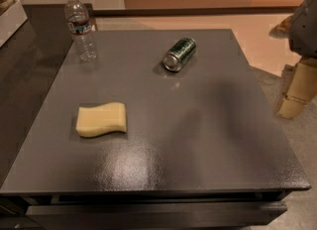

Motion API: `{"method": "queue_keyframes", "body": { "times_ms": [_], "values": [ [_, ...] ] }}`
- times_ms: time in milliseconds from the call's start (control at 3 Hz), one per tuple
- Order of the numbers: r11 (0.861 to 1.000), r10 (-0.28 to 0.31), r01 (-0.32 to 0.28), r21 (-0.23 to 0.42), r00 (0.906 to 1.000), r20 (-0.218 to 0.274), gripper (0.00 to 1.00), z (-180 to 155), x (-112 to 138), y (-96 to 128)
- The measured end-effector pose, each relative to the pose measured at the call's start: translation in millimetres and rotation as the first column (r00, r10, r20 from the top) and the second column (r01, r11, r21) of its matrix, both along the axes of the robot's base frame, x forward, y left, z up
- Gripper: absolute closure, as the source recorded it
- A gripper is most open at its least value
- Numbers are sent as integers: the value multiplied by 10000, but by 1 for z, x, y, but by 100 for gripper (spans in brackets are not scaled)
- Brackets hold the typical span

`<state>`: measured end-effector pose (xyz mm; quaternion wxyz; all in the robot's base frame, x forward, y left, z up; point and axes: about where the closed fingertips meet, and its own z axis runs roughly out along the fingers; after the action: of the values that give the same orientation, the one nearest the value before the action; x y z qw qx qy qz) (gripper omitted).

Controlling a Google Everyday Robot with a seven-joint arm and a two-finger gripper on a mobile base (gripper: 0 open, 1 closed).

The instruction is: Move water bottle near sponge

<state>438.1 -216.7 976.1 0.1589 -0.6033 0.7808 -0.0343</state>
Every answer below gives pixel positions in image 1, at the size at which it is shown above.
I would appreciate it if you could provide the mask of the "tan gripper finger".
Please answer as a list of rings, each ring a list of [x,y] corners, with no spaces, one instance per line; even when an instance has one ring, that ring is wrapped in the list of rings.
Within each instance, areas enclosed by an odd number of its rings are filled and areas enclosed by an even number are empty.
[[[277,103],[276,114],[293,119],[317,95],[317,58],[302,57],[286,74],[286,86]]]

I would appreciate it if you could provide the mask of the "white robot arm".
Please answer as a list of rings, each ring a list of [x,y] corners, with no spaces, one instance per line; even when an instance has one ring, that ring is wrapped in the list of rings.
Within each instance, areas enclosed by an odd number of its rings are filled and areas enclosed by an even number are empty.
[[[317,95],[317,0],[304,0],[295,10],[288,42],[289,48],[301,59],[292,69],[276,113],[293,119]]]

